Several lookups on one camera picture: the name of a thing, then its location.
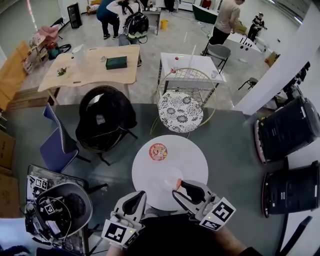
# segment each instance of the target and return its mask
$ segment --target person in beige shirt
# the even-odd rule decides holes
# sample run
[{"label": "person in beige shirt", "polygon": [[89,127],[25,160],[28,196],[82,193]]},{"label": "person in beige shirt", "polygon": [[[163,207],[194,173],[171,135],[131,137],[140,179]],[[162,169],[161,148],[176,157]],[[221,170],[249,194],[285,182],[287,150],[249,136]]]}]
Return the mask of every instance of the person in beige shirt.
[{"label": "person in beige shirt", "polygon": [[223,45],[230,33],[236,32],[236,24],[240,16],[240,8],[245,0],[222,0],[220,11],[214,24],[211,45]]}]

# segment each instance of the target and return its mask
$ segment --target yellow bucket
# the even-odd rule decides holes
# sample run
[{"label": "yellow bucket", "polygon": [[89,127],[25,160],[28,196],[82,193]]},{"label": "yellow bucket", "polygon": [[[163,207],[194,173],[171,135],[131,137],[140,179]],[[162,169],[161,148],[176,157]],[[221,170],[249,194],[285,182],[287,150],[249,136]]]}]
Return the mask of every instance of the yellow bucket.
[{"label": "yellow bucket", "polygon": [[162,20],[161,20],[161,29],[162,29],[162,30],[166,30],[167,27],[168,27],[168,23],[169,23],[169,20],[167,20],[167,19],[162,19]]}]

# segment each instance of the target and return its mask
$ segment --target person in blue shirt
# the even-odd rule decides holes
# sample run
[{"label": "person in blue shirt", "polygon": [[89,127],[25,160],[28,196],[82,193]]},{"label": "person in blue shirt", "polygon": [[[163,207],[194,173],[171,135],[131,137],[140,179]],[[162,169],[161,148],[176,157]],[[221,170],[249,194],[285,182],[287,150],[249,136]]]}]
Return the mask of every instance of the person in blue shirt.
[{"label": "person in blue shirt", "polygon": [[103,39],[108,39],[110,37],[108,24],[113,26],[113,39],[117,39],[119,37],[119,17],[116,13],[107,9],[107,5],[112,1],[113,0],[102,0],[98,10],[96,11],[96,18],[102,23]]}]

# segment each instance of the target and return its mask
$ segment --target concrete floor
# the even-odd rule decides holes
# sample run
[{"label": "concrete floor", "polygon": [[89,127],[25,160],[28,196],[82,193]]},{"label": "concrete floor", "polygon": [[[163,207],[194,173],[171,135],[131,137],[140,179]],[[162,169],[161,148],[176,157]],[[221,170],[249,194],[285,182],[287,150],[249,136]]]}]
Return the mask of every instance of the concrete floor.
[{"label": "concrete floor", "polygon": [[[158,36],[149,30],[148,42],[141,45],[142,66],[137,71],[137,82],[129,87],[132,103],[155,103],[155,91],[157,88],[160,53],[191,54],[194,45],[197,45],[196,54],[200,54],[208,42],[207,34],[213,29],[212,24],[200,23],[194,19],[192,12],[179,11],[170,14],[161,12],[162,20],[169,20],[167,30],[159,30]],[[68,24],[59,35],[63,38],[58,44],[71,44],[72,47],[84,44],[86,48],[117,46],[118,40],[111,38],[104,40],[101,23],[96,15],[82,15],[83,25],[78,29],[72,29]],[[247,88],[238,88],[250,77],[260,79],[269,69],[264,62],[265,56],[261,55],[254,63],[242,63],[236,59],[229,59],[223,72],[227,80],[226,84],[220,84],[217,88],[217,108],[231,110],[240,99],[248,92]],[[48,60],[44,66],[38,66],[34,72],[27,76],[21,90],[38,87],[42,82],[53,60]],[[78,104],[83,95],[96,85],[86,85],[77,88],[63,87],[60,89],[57,100],[61,105]]]}]

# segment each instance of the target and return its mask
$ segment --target pink item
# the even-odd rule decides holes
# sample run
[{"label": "pink item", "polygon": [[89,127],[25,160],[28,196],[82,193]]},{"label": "pink item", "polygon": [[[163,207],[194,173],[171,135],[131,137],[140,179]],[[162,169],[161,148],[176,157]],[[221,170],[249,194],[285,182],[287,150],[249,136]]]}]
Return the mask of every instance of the pink item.
[{"label": "pink item", "polygon": [[50,43],[56,43],[58,41],[58,32],[59,27],[50,27],[50,26],[42,26],[38,33],[42,36],[45,36],[44,43],[50,44]]}]

